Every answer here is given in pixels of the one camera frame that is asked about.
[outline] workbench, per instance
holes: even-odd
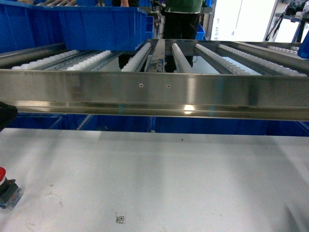
[[[0,157],[0,232],[308,229],[305,137],[4,129]]]

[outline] white roller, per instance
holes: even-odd
[[[112,52],[111,51],[104,51],[104,52],[101,52],[97,55],[94,55],[82,62],[79,62],[78,64],[75,64],[73,65],[73,69],[71,69],[72,67],[69,67],[67,68],[66,70],[67,71],[77,71],[77,70],[84,70],[86,69],[87,67],[91,66],[92,64],[96,63],[97,61],[101,60],[101,59],[104,59],[106,58],[109,54],[111,54]]]
[[[60,60],[69,56],[72,56],[74,54],[77,54],[78,51],[77,50],[72,50],[72,51],[68,51],[68,52],[64,52],[55,56],[51,56],[51,57],[46,57],[44,59],[39,59],[37,61],[32,61],[30,63],[27,64],[22,64],[21,66],[15,66],[14,69],[20,69],[20,70],[32,70],[35,69],[41,65],[44,64],[48,64],[48,63],[52,63],[56,60]]]
[[[122,72],[132,72],[140,64],[142,58],[146,55],[147,51],[151,47],[150,43],[146,43],[140,51],[123,67]]]
[[[286,53],[297,55],[297,51],[294,51],[291,49],[285,49],[285,48],[275,47],[275,46],[268,46],[268,48],[272,50],[280,51],[280,52],[286,52]]]
[[[251,75],[250,73],[244,71],[240,67],[238,67],[236,64],[233,64],[232,62],[226,60],[225,58],[219,56],[218,54],[214,53],[213,51],[209,50],[208,48],[205,48],[204,46],[197,44],[196,48],[199,49],[200,51],[204,52],[211,58],[213,58],[215,61],[218,63],[222,64],[225,66],[227,69],[229,69],[232,73],[235,75]]]
[[[285,67],[280,66],[280,65],[278,65],[276,63],[270,62],[270,61],[265,60],[265,59],[261,59],[259,57],[255,57],[253,55],[247,54],[245,52],[241,52],[241,51],[236,50],[234,48],[231,48],[231,47],[228,47],[228,46],[225,46],[225,45],[222,45],[222,44],[220,44],[218,46],[219,46],[219,48],[221,48],[223,50],[229,51],[231,53],[234,53],[236,55],[239,55],[241,57],[249,59],[249,60],[251,60],[254,63],[266,66],[266,67],[268,67],[268,68],[270,68],[272,70],[275,70],[275,71],[277,71],[279,73],[282,73],[283,75],[287,75],[287,76],[307,76],[307,75],[305,75],[303,73],[299,73],[299,72],[297,72],[295,70],[291,70],[289,68],[285,68]]]

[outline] metal rail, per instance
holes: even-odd
[[[0,54],[0,69],[9,69],[13,66],[29,63],[34,60],[53,56],[66,51],[65,45],[63,43],[59,43],[10,53],[3,53]]]
[[[147,40],[146,43],[150,45],[147,49],[140,49],[143,54],[132,69],[135,72],[96,72],[102,62],[109,62],[122,52],[112,53],[99,63],[85,66],[86,72],[0,70],[0,101],[14,104],[23,112],[309,121],[308,77],[256,76],[236,72],[219,75],[194,74],[193,71],[164,73],[164,54],[171,55],[173,51],[177,57],[179,54],[183,58],[202,55],[206,61],[210,60],[207,56],[213,56],[210,62],[213,67],[226,66],[231,71],[228,63],[218,64],[220,56],[216,51],[220,51],[220,47],[239,46],[242,50],[248,48],[248,53],[264,49],[270,52],[264,43],[261,46],[259,43],[183,40]],[[299,44],[270,45],[291,48]],[[148,53],[152,55],[150,64],[146,72],[138,73]],[[271,53],[264,59],[271,62],[279,59],[280,54]],[[309,70],[309,61],[293,57],[289,59],[290,66],[298,72]],[[183,67],[183,60],[176,63]],[[263,65],[260,69],[264,73],[269,70]]]
[[[179,46],[176,43],[173,43],[172,49],[177,71],[179,73],[193,73],[192,67],[185,58]]]

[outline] metal frame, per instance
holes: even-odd
[[[162,73],[164,53],[172,54],[175,43],[185,56],[198,55],[196,44],[213,52],[224,44],[269,61],[288,57],[290,66],[309,74],[307,60],[282,56],[264,43],[145,43],[151,43],[153,57],[144,73],[0,70],[0,101],[22,112],[309,121],[308,77]]]

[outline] blue storage crate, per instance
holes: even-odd
[[[0,53],[63,42],[58,13],[51,7],[0,0]]]
[[[206,0],[206,5],[207,5],[207,7],[211,7],[212,6],[212,0]]]
[[[80,130],[150,132],[151,117],[92,115]]]
[[[146,39],[153,39],[154,38],[154,17],[147,16],[146,18]]]
[[[9,128],[76,130],[87,115],[19,113]]]
[[[25,114],[18,116],[7,126],[8,128],[24,129],[55,129],[60,130],[63,115],[58,114]]]
[[[58,12],[51,7],[33,6],[29,21],[36,47],[64,42]]]
[[[29,23],[31,6],[0,0],[0,53],[35,47]]]
[[[105,6],[112,6],[112,0],[104,0]]]
[[[77,0],[78,6],[96,6],[97,4],[97,0]]]
[[[267,121],[212,118],[157,117],[159,133],[265,135]]]
[[[144,6],[152,6],[151,2],[149,0],[140,0],[139,6],[144,7]]]
[[[309,123],[297,121],[270,121],[266,135],[309,137]]]
[[[199,24],[197,28],[197,35],[195,36],[196,40],[204,40],[205,30],[203,29],[202,25]]]
[[[112,6],[112,0],[105,0],[105,6]],[[151,6],[151,2],[149,2],[149,0],[140,0],[139,6]]]
[[[304,59],[309,59],[309,32],[298,50],[298,56]]]
[[[54,7],[68,50],[135,51],[146,40],[146,12],[135,7]]]

